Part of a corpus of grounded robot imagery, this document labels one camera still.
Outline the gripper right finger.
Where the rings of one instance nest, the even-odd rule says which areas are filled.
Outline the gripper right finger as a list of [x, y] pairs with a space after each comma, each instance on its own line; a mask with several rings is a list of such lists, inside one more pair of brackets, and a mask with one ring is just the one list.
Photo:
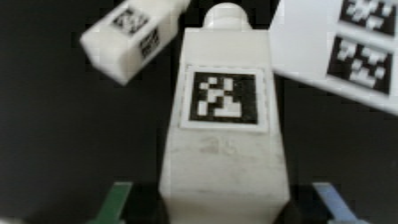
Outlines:
[[358, 218], [335, 185], [329, 182], [315, 182], [313, 188], [333, 215], [328, 224], [372, 224]]

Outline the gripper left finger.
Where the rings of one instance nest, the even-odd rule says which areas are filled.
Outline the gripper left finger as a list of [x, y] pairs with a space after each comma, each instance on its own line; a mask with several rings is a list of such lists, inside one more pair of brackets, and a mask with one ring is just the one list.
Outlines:
[[127, 220], [123, 218], [123, 212], [127, 208], [132, 188], [134, 188], [132, 182], [114, 183], [106, 197], [99, 215], [86, 222], [86, 224], [127, 224]]

